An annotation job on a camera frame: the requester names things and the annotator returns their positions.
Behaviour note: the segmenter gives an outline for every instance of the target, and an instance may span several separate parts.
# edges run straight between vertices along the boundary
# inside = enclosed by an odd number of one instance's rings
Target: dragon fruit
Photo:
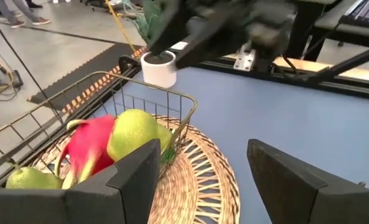
[[[73,120],[67,124],[67,129],[77,126],[77,130],[55,163],[54,173],[59,176],[61,162],[67,155],[70,156],[70,170],[63,182],[63,189],[86,180],[114,163],[106,151],[114,124],[115,118],[110,115]]]

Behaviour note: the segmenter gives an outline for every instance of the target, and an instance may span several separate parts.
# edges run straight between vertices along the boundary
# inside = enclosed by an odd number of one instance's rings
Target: wicker mat
[[[159,116],[159,123],[167,125],[167,117]],[[170,129],[179,120],[169,118]],[[44,172],[54,169],[59,149],[69,142],[70,135],[60,139],[35,161],[33,166]],[[69,167],[62,164],[64,177]],[[159,181],[149,223],[239,223],[240,195],[234,173],[227,159],[211,139],[189,126],[185,147]]]

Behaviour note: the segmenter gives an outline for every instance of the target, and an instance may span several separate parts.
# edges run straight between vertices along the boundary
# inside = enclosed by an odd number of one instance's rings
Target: gray floor
[[[51,4],[46,0],[35,0],[35,2],[44,6],[44,9],[38,11],[39,14],[52,20],[51,24],[39,27],[41,29],[126,42],[112,16],[101,10],[93,12],[90,7],[80,4],[78,0],[60,4]],[[124,19],[121,21],[128,31],[132,42],[138,45],[144,44],[134,26]],[[42,88],[50,85],[112,45],[111,43],[86,40],[41,30],[26,28],[12,30],[6,25],[0,25],[0,28]],[[337,63],[366,50],[364,47],[350,44],[345,44],[341,48],[336,45],[336,42],[327,41],[319,61]],[[35,105],[28,103],[26,99],[37,93],[39,89],[1,36],[0,54],[11,68],[20,71],[24,81],[22,90],[13,100],[0,101],[1,127],[34,107]],[[369,69],[369,63],[364,65],[363,68]],[[50,110],[41,109],[35,113],[35,116],[41,121],[46,121],[53,116],[53,113]],[[26,137],[37,128],[37,123],[28,117],[14,127],[18,129],[23,137]],[[2,151],[8,151],[19,141],[20,136],[14,134],[14,131],[11,129],[3,135],[0,134],[0,148]]]

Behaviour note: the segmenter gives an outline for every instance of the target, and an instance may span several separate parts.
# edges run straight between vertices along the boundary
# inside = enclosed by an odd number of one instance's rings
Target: blue tabletop
[[[142,74],[135,78],[142,80]],[[198,101],[191,124],[228,158],[240,188],[241,223],[271,223],[246,158],[251,138],[369,188],[369,100],[198,68],[179,71],[172,89]],[[167,101],[166,93],[134,83],[126,84],[124,92]],[[173,97],[171,106],[177,106]],[[112,100],[105,104],[112,114],[113,105]],[[184,103],[183,109],[189,108]],[[104,113],[100,108],[95,115]]]

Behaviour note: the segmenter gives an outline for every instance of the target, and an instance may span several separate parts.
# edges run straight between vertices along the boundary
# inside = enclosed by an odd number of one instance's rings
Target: metal wire basket
[[[162,177],[176,155],[182,151],[190,117],[197,108],[197,102],[191,96],[132,78],[139,71],[140,68],[132,67],[122,75],[92,73],[1,127],[0,187],[4,186],[13,170],[8,162],[53,172],[55,158],[73,133],[66,130],[70,120],[103,114],[119,116],[130,108],[153,114],[158,123],[173,132],[166,147],[173,147],[175,156],[161,167]],[[62,166],[60,176],[64,178],[69,158],[66,158]]]

